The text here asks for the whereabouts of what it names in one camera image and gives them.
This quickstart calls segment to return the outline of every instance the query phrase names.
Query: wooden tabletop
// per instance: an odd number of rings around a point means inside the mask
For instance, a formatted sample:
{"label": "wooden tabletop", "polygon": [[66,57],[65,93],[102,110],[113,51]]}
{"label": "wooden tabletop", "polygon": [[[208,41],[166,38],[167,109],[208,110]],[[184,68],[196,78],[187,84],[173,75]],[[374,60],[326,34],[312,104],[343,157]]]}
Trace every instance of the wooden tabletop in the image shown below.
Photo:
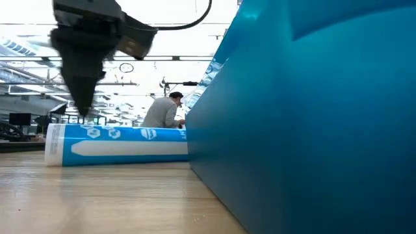
{"label": "wooden tabletop", "polygon": [[245,233],[187,163],[46,168],[0,154],[0,233]]}

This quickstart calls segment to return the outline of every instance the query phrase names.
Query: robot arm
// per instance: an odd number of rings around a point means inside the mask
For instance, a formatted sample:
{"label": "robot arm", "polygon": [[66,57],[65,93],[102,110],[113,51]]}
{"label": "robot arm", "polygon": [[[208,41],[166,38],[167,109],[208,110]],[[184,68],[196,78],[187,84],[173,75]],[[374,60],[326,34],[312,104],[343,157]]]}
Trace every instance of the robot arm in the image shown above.
{"label": "robot arm", "polygon": [[142,60],[157,31],[193,27],[208,15],[211,4],[209,0],[195,22],[155,28],[128,16],[115,0],[53,0],[58,27],[51,31],[51,44],[62,57],[61,75],[79,114],[88,114],[96,84],[105,76],[104,59],[120,50]]}

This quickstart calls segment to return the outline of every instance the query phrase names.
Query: person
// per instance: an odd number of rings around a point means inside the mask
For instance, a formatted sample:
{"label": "person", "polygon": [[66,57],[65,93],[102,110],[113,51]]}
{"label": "person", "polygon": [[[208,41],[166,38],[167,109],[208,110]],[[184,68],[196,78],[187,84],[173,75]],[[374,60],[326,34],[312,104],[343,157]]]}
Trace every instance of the person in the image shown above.
{"label": "person", "polygon": [[142,127],[177,128],[185,124],[185,120],[175,120],[176,110],[181,106],[181,92],[172,92],[169,97],[157,98],[150,106]]}

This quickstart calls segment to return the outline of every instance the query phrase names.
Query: blue container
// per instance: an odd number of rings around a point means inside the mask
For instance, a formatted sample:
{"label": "blue container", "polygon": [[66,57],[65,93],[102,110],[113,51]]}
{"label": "blue container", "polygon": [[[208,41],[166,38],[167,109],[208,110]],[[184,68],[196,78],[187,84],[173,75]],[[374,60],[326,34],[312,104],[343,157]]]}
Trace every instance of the blue container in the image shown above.
{"label": "blue container", "polygon": [[47,166],[186,161],[186,131],[142,127],[51,124]]}
{"label": "blue container", "polygon": [[415,26],[415,0],[244,0],[192,169],[251,234],[415,234]]}

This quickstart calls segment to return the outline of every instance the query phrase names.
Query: blue and white tube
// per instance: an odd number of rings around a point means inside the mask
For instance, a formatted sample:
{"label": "blue and white tube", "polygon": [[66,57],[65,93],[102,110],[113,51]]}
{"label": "blue and white tube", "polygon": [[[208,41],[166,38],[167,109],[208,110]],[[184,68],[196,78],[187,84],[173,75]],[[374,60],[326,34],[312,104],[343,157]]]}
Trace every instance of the blue and white tube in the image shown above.
{"label": "blue and white tube", "polygon": [[187,161],[186,131],[144,127],[50,124],[46,166]]}

